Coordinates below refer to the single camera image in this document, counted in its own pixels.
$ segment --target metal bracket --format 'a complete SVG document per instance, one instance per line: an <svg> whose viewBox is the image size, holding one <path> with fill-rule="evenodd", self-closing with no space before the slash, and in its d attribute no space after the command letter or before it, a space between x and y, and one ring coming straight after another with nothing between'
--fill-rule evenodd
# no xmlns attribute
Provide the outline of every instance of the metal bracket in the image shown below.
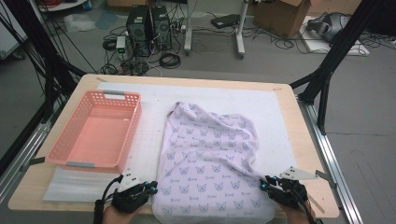
<svg viewBox="0 0 396 224"><path fill-rule="evenodd" d="M325 173L322 173L321 171L317 170L315 172L316 175L320 176L320 178L325 179L329 182L330 188L336 189L337 188L337 183L332 181L332 178L326 175Z"/></svg>
<svg viewBox="0 0 396 224"><path fill-rule="evenodd" d="M279 177L289 180L318 179L318 175L313 175L307 171L300 170L292 166L280 174Z"/></svg>
<svg viewBox="0 0 396 224"><path fill-rule="evenodd" d="M20 171L21 172L26 172L31 165L36 165L36 164L39 164L39 163L43 163L45 160L46 160L45 157L31 159L26 164L24 164L24 165L22 165L20 167Z"/></svg>

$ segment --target white table mat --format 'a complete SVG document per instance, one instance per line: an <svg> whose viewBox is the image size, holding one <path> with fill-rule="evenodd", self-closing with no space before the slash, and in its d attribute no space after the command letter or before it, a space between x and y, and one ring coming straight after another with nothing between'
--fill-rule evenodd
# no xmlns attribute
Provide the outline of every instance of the white table mat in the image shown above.
<svg viewBox="0 0 396 224"><path fill-rule="evenodd" d="M179 101L198 104L218 114L241 114L251 119L260 140L253 167L262 175L279 175L290 166L296 166L279 104L271 91L111 82L101 83L98 89L136 91L141 94L142 116L125 171L132 172L143 181L156 179L166 115ZM57 169L43 200L94 202L102 197L113 176L117 176L95 174L93 177L90 173L84 173L87 172Z"/></svg>

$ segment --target wrinkled fabric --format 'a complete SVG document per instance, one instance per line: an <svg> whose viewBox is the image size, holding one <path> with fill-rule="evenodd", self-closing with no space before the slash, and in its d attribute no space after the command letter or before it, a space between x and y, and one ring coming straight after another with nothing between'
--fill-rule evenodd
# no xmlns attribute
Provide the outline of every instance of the wrinkled fabric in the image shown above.
<svg viewBox="0 0 396 224"><path fill-rule="evenodd" d="M273 202L252 169L258 148L253 123L176 103L169 113L153 213L161 223L265 223Z"/></svg>

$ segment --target cardboard box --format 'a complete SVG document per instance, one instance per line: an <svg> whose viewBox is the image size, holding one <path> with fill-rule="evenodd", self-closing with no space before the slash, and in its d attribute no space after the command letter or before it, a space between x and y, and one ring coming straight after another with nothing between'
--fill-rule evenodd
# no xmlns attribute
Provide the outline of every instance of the cardboard box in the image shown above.
<svg viewBox="0 0 396 224"><path fill-rule="evenodd" d="M308 15L320 16L323 12L341 12L353 15L361 0L327 0L309 8Z"/></svg>
<svg viewBox="0 0 396 224"><path fill-rule="evenodd" d="M297 35L309 8L321 0L277 0L260 2L254 24L284 38Z"/></svg>
<svg viewBox="0 0 396 224"><path fill-rule="evenodd" d="M152 0L107 0L107 5L115 8L131 8L133 5L149 5Z"/></svg>

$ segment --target computer tower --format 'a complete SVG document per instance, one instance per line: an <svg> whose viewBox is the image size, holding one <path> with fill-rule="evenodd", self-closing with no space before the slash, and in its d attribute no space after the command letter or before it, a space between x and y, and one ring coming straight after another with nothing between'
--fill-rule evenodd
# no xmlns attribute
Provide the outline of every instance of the computer tower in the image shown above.
<svg viewBox="0 0 396 224"><path fill-rule="evenodd" d="M149 43L153 39L149 7L144 5L132 6L126 28L134 56L149 56Z"/></svg>
<svg viewBox="0 0 396 224"><path fill-rule="evenodd" d="M156 6L151 8L154 38L158 50L171 49L171 29L170 20L165 6Z"/></svg>

